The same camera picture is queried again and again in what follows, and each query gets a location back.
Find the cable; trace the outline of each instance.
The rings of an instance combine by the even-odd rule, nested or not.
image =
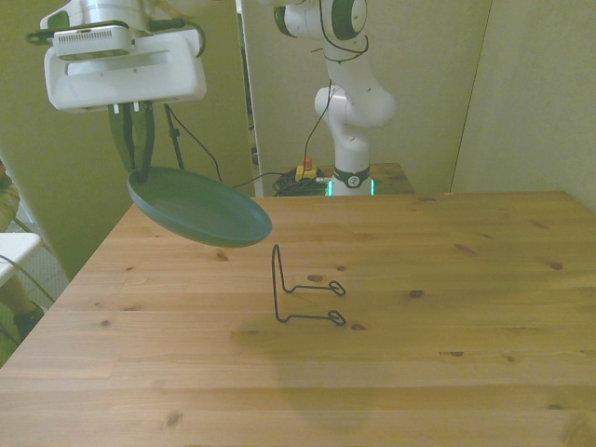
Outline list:
[[[318,177],[323,177],[324,175],[321,169],[317,170]],[[274,191],[276,191],[274,196],[321,196],[327,189],[326,183],[319,183],[315,179],[302,179],[296,182],[295,177],[296,169],[292,169],[280,176],[272,186]]]
[[[318,125],[320,124],[321,120],[323,119],[323,116],[325,116],[325,114],[329,110],[329,106],[332,103],[333,94],[335,94],[335,91],[332,94],[332,83],[333,83],[333,81],[330,79],[329,90],[327,90],[327,105],[325,106],[325,110],[323,110],[323,113],[320,114],[320,117],[317,120],[317,124],[315,124],[315,126],[313,127],[313,129],[310,132],[310,135],[308,135],[308,138],[306,139],[305,155],[302,158],[302,160],[303,160],[302,161],[302,177],[300,178],[300,181],[305,177],[306,154],[308,153],[308,145],[310,144],[310,140],[313,138],[313,135],[315,134],[315,130],[317,130]]]
[[[255,180],[259,180],[261,177],[264,177],[265,175],[285,175],[287,172],[267,172],[265,174],[261,174],[258,177],[255,177],[252,180],[248,180],[247,182],[241,183],[241,184],[237,184],[236,186],[232,186],[233,188],[239,188],[240,186],[244,186],[245,184],[249,184],[254,182]]]
[[[327,36],[327,32],[325,31],[325,20],[323,19],[323,2],[319,1],[318,2],[318,10],[319,10],[319,18],[320,18],[320,29],[323,32],[323,37],[325,37],[325,40],[332,45],[333,47],[336,47],[337,49],[341,49],[343,51],[347,51],[348,53],[354,53],[356,54],[356,56],[354,56],[353,58],[350,59],[344,59],[342,61],[338,61],[338,60],[334,60],[334,59],[329,59],[327,56],[325,56],[325,59],[327,61],[331,61],[331,62],[337,62],[337,63],[342,63],[342,62],[349,62],[349,61],[353,61],[354,59],[359,58],[360,56],[362,56],[364,53],[368,52],[369,50],[369,36],[366,36],[366,48],[364,48],[363,50],[356,50],[356,49],[350,49],[350,48],[344,48],[344,47],[340,47],[339,45],[334,44],[331,39]]]
[[[176,159],[178,160],[178,168],[184,169],[183,154],[180,151],[180,145],[178,144],[178,137],[180,137],[180,131],[174,127],[174,123],[171,122],[171,109],[169,105],[164,104],[164,110],[166,111],[166,117],[168,118],[169,136],[171,142],[174,144],[174,152],[176,153]]]
[[[198,59],[205,52],[205,47],[207,46],[207,36],[205,36],[205,32],[203,31],[203,29],[200,26],[198,26],[198,24],[194,23],[193,21],[185,20],[184,24],[186,26],[192,26],[193,28],[195,28],[196,31],[198,32],[198,35],[200,36],[200,48],[198,50],[198,54],[196,55],[196,58]]]
[[[171,107],[169,107],[169,111],[171,112],[171,115],[174,117],[174,119],[176,120],[176,122],[178,124],[180,124],[180,127],[184,129],[184,131],[191,136],[191,138],[193,140],[195,140],[202,148],[203,150],[207,153],[208,156],[211,157],[211,160],[213,160],[213,163],[215,163],[215,170],[217,170],[217,177],[220,179],[220,182],[224,182],[224,179],[222,179],[222,174],[220,173],[220,165],[217,162],[217,159],[213,156],[213,154],[211,152],[209,152],[209,149],[207,149],[207,147],[205,147],[205,144],[203,144],[195,135],[193,135],[193,133],[186,128],[186,126],[183,124],[183,122],[178,119],[178,116],[176,116],[176,114],[174,114],[174,111],[171,110]]]
[[[22,268],[20,265],[18,265],[17,263],[15,263],[14,261],[8,259],[6,256],[0,254],[0,259],[4,259],[6,262],[8,262],[9,264],[11,264],[13,267],[15,267],[17,270],[19,270],[23,275],[25,275],[28,279],[30,279],[32,281],[32,283],[37,286],[37,288],[44,294],[46,295],[46,297],[49,299],[49,301],[51,301],[52,303],[56,303],[56,300],[54,300],[49,293],[46,292],[46,289],[44,289],[43,287],[41,287],[41,284],[39,284],[34,277],[32,277],[29,272],[27,272],[24,268]]]

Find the black cable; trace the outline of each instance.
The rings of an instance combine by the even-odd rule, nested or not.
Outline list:
[[[321,169],[317,170],[317,176],[323,177],[325,174]],[[299,182],[295,181],[296,169],[280,176],[275,183],[273,189],[276,191],[275,197],[290,197],[290,196],[321,196],[327,189],[326,183],[319,183],[315,179],[302,179]]]
[[[183,154],[180,151],[180,145],[178,144],[178,137],[180,137],[180,131],[174,127],[174,123],[171,121],[171,109],[169,105],[164,104],[164,110],[166,111],[166,117],[168,118],[169,136],[171,142],[174,144],[174,152],[176,153],[176,159],[178,160],[178,167],[184,169]]]
[[[25,275],[28,279],[30,279],[32,281],[32,283],[37,286],[37,288],[44,293],[44,295],[46,295],[46,297],[49,299],[49,301],[51,301],[52,303],[56,303],[56,300],[54,300],[49,293],[46,292],[46,289],[44,289],[43,287],[41,287],[41,284],[39,284],[34,277],[32,277],[29,272],[27,272],[24,268],[22,268],[20,265],[18,265],[17,263],[15,263],[14,261],[8,259],[6,256],[0,254],[0,259],[4,259],[6,262],[8,262],[10,265],[12,265],[13,267],[15,267],[17,270],[19,270],[23,275]]]
[[[325,106],[325,110],[323,110],[323,113],[320,114],[320,117],[317,120],[317,124],[315,124],[315,126],[313,127],[312,131],[310,132],[310,135],[308,135],[308,138],[306,139],[306,145],[305,145],[305,155],[302,158],[302,177],[300,178],[300,180],[302,180],[305,177],[305,168],[306,168],[306,154],[308,153],[308,145],[310,144],[310,140],[313,138],[313,135],[315,134],[315,130],[317,130],[318,125],[320,124],[321,120],[323,119],[323,116],[325,116],[325,114],[327,113],[327,111],[329,110],[329,106],[332,103],[332,83],[333,81],[330,79],[329,81],[329,90],[327,90],[327,105]]]
[[[258,177],[255,177],[252,180],[248,180],[247,182],[241,183],[241,184],[237,184],[236,186],[232,186],[233,188],[239,188],[240,186],[244,186],[245,184],[249,184],[254,182],[255,180],[259,180],[261,177],[264,177],[265,175],[285,175],[286,172],[267,172],[265,174],[261,174]]]
[[[318,2],[318,10],[319,10],[319,18],[320,18],[320,29],[323,32],[323,37],[325,37],[325,40],[332,45],[333,47],[336,47],[337,49],[341,49],[343,51],[347,51],[348,53],[353,53],[356,54],[355,57],[350,58],[350,59],[345,59],[342,61],[337,61],[334,59],[329,59],[327,56],[325,56],[325,59],[331,62],[338,62],[338,63],[342,63],[342,62],[349,62],[349,61],[353,61],[354,59],[359,58],[360,56],[362,56],[364,53],[368,52],[369,50],[369,36],[366,36],[366,48],[364,48],[363,50],[356,50],[356,49],[350,49],[350,48],[344,48],[344,47],[340,47],[339,45],[336,45],[332,42],[332,40],[327,36],[327,32],[325,31],[325,20],[323,19],[323,2],[319,1]]]
[[[193,140],[195,140],[202,148],[203,150],[207,153],[208,156],[211,157],[211,160],[213,160],[213,163],[215,163],[215,170],[217,170],[217,177],[220,179],[220,182],[224,182],[224,179],[222,179],[222,174],[220,173],[220,165],[217,162],[217,159],[213,156],[213,154],[211,152],[209,152],[209,149],[207,149],[207,147],[205,147],[205,144],[203,144],[195,135],[193,135],[193,133],[186,128],[186,126],[183,124],[183,122],[178,119],[178,116],[176,116],[176,114],[174,114],[174,111],[171,110],[171,107],[169,108],[169,111],[171,112],[171,115],[174,117],[174,119],[176,120],[176,122],[178,124],[180,124],[180,127],[184,129],[184,131],[191,136],[191,138]]]
[[[200,26],[198,26],[198,24],[194,23],[193,21],[185,20],[184,24],[186,26],[192,26],[193,28],[195,28],[196,31],[198,32],[198,35],[200,36],[200,47],[198,49],[198,54],[196,55],[196,58],[198,59],[205,52],[205,47],[207,46],[207,36],[205,36],[205,32],[203,31],[203,29]]]

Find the wood grain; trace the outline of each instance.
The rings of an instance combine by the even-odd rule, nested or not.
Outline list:
[[[247,249],[131,208],[0,370],[1,446],[596,446],[596,216],[565,193],[258,199]],[[271,249],[289,285],[274,318]]]

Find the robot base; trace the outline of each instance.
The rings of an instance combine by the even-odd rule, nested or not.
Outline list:
[[[369,177],[358,188],[348,188],[333,176],[328,196],[374,196],[374,180]]]

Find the black cable bundle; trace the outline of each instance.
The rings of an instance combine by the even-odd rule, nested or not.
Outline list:
[[[317,169],[317,176],[323,177],[325,174],[322,170]],[[327,189],[326,183],[319,183],[315,179],[302,179],[300,182],[295,181],[296,169],[279,176],[273,189],[276,191],[275,197],[290,197],[290,196],[324,196]]]

